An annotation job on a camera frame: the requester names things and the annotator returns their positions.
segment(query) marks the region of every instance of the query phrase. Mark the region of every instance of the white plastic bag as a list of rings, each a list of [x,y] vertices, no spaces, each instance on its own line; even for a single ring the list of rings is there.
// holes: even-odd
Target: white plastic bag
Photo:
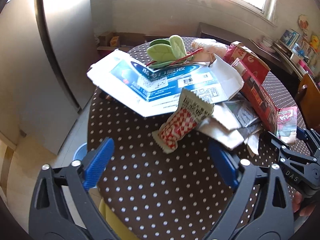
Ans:
[[[191,46],[194,50],[203,48],[204,51],[217,54],[220,58],[223,58],[227,53],[228,46],[226,44],[217,42],[214,39],[195,39]]]

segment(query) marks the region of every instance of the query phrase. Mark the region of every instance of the yellow cloth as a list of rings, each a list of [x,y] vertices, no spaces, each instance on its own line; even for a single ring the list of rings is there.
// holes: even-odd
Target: yellow cloth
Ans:
[[[120,221],[103,199],[101,199],[99,211],[121,240],[140,240]]]

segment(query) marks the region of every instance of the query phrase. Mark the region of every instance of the chair backrest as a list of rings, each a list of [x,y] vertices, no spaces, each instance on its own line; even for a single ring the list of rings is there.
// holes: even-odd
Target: chair backrest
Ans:
[[[320,128],[320,91],[307,73],[300,82],[298,93],[295,96],[307,128]]]

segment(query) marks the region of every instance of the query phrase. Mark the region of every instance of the round table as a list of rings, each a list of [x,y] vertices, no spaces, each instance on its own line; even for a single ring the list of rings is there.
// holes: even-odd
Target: round table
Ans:
[[[192,51],[195,38],[183,38]],[[143,63],[149,43],[133,48],[129,54]],[[294,106],[295,101],[282,83],[269,72],[263,87],[277,107]],[[151,132],[159,129],[171,114],[144,118],[114,100],[99,97],[96,89],[90,107],[88,150],[98,147],[105,137],[113,138],[114,154],[98,188],[105,203],[140,239],[199,240],[224,212],[232,195],[208,155],[208,137],[195,130],[171,154],[155,143]],[[298,126],[305,128],[298,109]],[[292,150],[309,155],[304,142],[297,140]],[[275,152],[259,141],[259,156],[251,158],[246,146],[237,147],[240,158],[270,167]],[[247,209],[238,226],[245,225],[252,213],[259,186],[252,189]],[[294,189],[288,186],[292,197]]]

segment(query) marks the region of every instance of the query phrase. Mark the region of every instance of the finger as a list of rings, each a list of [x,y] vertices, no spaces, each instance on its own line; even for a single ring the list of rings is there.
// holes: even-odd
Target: finger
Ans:
[[[316,207],[316,204],[315,204],[315,203],[308,205],[307,207],[303,208],[303,209],[300,211],[300,216],[301,216],[301,217],[303,217],[303,216],[310,216],[311,213],[313,212],[313,210],[315,209],[315,207]]]
[[[300,203],[297,204],[297,203],[292,202],[292,209],[293,209],[294,213],[297,212],[300,209]]]
[[[292,202],[293,203],[296,203],[296,204],[300,204],[302,202],[302,195],[300,192],[296,191],[296,193],[294,194],[294,197],[292,199]]]

